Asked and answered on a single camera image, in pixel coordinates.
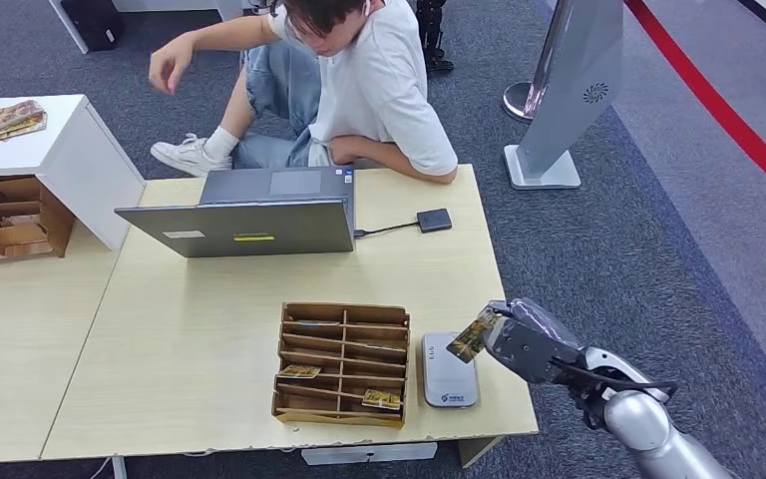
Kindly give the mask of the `person's right hand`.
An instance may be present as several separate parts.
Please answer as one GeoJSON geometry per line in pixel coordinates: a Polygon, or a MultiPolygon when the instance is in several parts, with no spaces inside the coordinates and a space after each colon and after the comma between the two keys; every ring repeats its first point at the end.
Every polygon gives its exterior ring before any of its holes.
{"type": "Polygon", "coordinates": [[[179,35],[151,55],[149,81],[158,91],[173,95],[192,60],[192,32],[179,35]]]}

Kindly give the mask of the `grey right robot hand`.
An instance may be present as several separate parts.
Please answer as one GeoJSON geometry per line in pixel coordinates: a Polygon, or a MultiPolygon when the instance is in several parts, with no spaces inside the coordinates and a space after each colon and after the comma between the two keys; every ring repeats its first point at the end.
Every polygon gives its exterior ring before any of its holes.
{"type": "Polygon", "coordinates": [[[484,311],[494,320],[481,334],[493,358],[530,384],[569,383],[558,364],[575,364],[582,346],[552,313],[528,298],[492,300],[484,311]]]}

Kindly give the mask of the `person's left hand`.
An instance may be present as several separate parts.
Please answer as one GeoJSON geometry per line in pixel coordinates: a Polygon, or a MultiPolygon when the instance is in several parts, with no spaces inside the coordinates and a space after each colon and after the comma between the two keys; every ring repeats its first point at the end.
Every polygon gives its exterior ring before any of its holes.
{"type": "Polygon", "coordinates": [[[327,144],[329,157],[335,165],[346,165],[361,157],[365,139],[359,136],[338,136],[327,144]]]}

